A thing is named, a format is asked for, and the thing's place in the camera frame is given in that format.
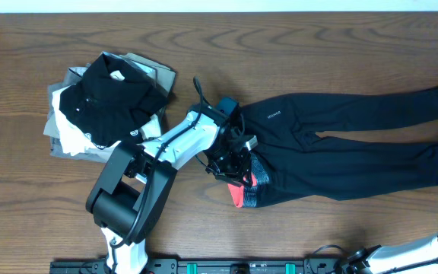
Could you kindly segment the black leggings with red waistband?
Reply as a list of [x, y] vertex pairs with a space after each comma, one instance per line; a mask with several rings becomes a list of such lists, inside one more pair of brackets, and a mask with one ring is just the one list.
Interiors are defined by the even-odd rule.
[[438, 142], [361, 142], [334, 132], [400, 129], [438, 119], [438, 86], [400, 94], [286, 94], [242, 109], [252, 185], [230, 186], [239, 208], [307, 196], [360, 199], [438, 186]]

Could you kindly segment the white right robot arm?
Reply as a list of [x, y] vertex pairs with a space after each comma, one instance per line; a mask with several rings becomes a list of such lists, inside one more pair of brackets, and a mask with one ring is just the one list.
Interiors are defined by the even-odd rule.
[[438, 233], [398, 246], [363, 248], [340, 263], [344, 274], [438, 274]]

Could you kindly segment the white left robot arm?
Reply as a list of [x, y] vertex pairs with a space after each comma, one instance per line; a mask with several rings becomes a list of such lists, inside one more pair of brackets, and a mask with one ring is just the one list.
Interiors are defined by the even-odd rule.
[[251, 151], [240, 105], [225, 97], [213, 107], [205, 100], [189, 109], [169, 132], [136, 145], [121, 142], [92, 188], [86, 210], [102, 228], [108, 256], [83, 263], [80, 273], [140, 273], [147, 264], [144, 240], [157, 223], [178, 170], [205, 154], [205, 170], [233, 186], [251, 186]]

